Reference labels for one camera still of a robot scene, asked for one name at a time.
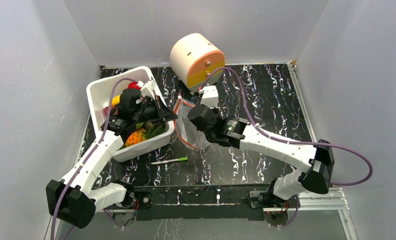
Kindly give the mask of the clear zip top bag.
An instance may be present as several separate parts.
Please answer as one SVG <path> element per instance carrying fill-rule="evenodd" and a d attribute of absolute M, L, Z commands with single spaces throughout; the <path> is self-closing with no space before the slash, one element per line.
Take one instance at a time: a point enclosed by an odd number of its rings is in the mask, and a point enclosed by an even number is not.
<path fill-rule="evenodd" d="M 187 148 L 194 151 L 207 150 L 211 143 L 206 139 L 203 132 L 198 131 L 196 126 L 187 118 L 187 114 L 195 105 L 180 95 L 174 106 L 174 113 L 178 116 L 174 120 L 174 127 L 180 142 Z"/>

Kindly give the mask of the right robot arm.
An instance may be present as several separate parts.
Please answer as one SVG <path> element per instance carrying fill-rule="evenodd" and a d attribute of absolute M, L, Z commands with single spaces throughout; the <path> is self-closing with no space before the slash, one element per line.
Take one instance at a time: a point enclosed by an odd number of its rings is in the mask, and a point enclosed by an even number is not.
<path fill-rule="evenodd" d="M 250 192 L 247 200 L 250 207 L 280 207 L 302 192 L 321 195 L 329 192 L 334 157 L 327 141 L 321 140 L 316 146 L 305 145 L 266 130 L 257 130 L 243 118 L 221 117 L 217 110 L 201 104 L 193 107 L 187 118 L 210 143 L 258 152 L 296 168 L 273 180 L 267 192 Z"/>

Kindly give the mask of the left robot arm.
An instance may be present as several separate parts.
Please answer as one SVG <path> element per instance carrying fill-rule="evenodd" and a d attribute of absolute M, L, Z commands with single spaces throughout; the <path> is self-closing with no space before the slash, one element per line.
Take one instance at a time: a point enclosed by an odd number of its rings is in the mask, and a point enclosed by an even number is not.
<path fill-rule="evenodd" d="M 50 214 L 54 219 L 83 229 L 100 210 L 115 204 L 131 207 L 135 202 L 131 186 L 116 181 L 93 190 L 97 176 L 137 130 L 138 124 L 151 123 L 159 127 L 177 118 L 158 95 L 144 96 L 135 88 L 123 90 L 120 102 L 108 108 L 107 118 L 96 134 L 95 145 L 61 180 L 51 180 L 46 186 Z"/>

